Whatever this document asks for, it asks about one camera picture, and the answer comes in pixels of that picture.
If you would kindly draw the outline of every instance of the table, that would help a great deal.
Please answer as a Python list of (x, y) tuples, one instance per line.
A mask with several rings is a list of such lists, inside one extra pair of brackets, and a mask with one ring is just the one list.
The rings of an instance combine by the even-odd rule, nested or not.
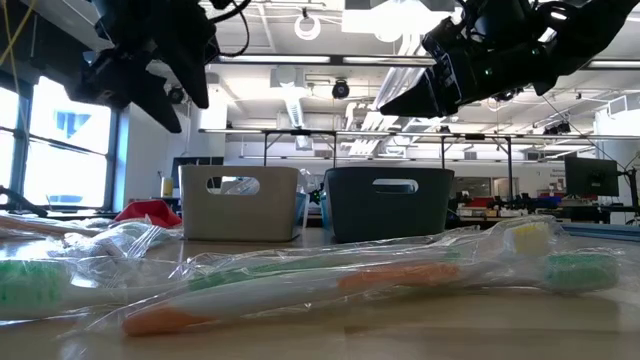
[[(236, 253), (323, 242), (318, 232), (306, 235), (276, 245), (186, 241), (156, 249), (149, 257), (179, 260), (200, 252)], [(4, 243), (0, 256), (16, 254), (24, 246), (38, 248), (33, 242)], [(640, 299), (624, 291), (582, 297), (533, 290), (413, 296), (180, 335), (55, 340), (77, 321), (60, 318), (0, 326), (0, 358), (617, 360), (637, 359), (640, 353)]]

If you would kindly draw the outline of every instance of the toothbrush handle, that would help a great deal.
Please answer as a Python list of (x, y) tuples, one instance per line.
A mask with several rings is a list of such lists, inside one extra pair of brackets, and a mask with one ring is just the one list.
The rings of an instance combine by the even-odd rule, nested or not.
[(385, 265), (361, 270), (316, 270), (208, 288), (186, 294), (129, 316), (128, 335), (171, 333), (183, 328), (301, 303), (335, 299), (377, 287), (436, 286), (457, 279), (454, 264)]

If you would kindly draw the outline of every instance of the yellow cable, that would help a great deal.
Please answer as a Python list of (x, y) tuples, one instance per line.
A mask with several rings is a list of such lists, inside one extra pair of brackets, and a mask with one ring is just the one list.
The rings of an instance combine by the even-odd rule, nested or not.
[[(24, 29), (24, 26), (27, 24), (27, 20), (29, 20), (29, 16), (31, 15), (31, 12), (33, 11), (33, 7), (35, 6), (36, 2), (38, 2), (38, 0), (31, 0), (31, 4), (29, 4), (29, 9), (27, 9), (27, 13), (24, 14), (24, 17), (22, 18), (22, 21), (20, 21), (20, 24), (18, 25), (18, 28), (16, 29), (16, 33), (13, 35), (13, 37), (9, 37), (8, 38), (9, 43), (7, 45), (7, 48), (2, 53), (2, 56), (0, 56), (0, 65), (2, 65), (4, 63), (4, 59), (7, 57), (9, 52), (13, 52), (13, 44), (18, 39), (18, 36), (20, 36), (20, 33), (22, 33), (22, 30)], [(9, 20), (8, 20), (7, 1), (6, 0), (2, 0), (2, 5), (4, 6), (5, 14), (7, 14), (4, 17), (4, 19), (5, 19), (4, 21), (7, 22), (7, 29), (8, 29), (9, 28), (9, 23), (8, 23)]]
[[(5, 24), (5, 30), (7, 32), (7, 40), (11, 40), (11, 29), (9, 27), (9, 10), (7, 10), (7, 0), (2, 0), (2, 5), (4, 6), (4, 24)], [(18, 71), (16, 70), (16, 59), (13, 56), (13, 46), (11, 44), (9, 44), (9, 47), (7, 48), (7, 51), (9, 53), (9, 59), (11, 60), (11, 71), (13, 72), (13, 82), (15, 84), (16, 87), (16, 94), (18, 94), (18, 96), (20, 96), (20, 85), (19, 85), (19, 81), (18, 81)], [(27, 117), (24, 113), (24, 109), (22, 106), (20, 106), (20, 124), (24, 127), (24, 136), (26, 138), (27, 143), (29, 142), (29, 129), (27, 129)]]

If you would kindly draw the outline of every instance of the bin handle hole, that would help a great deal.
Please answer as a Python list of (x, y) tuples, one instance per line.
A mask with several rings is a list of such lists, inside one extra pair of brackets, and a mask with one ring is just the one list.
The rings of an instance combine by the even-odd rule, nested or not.
[(415, 194), (418, 182), (413, 179), (376, 179), (373, 189), (380, 194)]
[(207, 191), (214, 195), (256, 195), (260, 182), (249, 176), (214, 176), (207, 179)]

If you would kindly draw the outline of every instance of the storage bin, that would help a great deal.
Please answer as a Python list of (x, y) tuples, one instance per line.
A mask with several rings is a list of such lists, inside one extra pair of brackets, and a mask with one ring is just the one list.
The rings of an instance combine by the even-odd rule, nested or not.
[(341, 243), (442, 232), (453, 175), (429, 168), (327, 170), (321, 206), (325, 230)]
[[(255, 194), (213, 194), (211, 178), (245, 177), (259, 183)], [(299, 172), (286, 167), (180, 167), (180, 196), (187, 239), (289, 241), (304, 226), (308, 195), (297, 192)]]

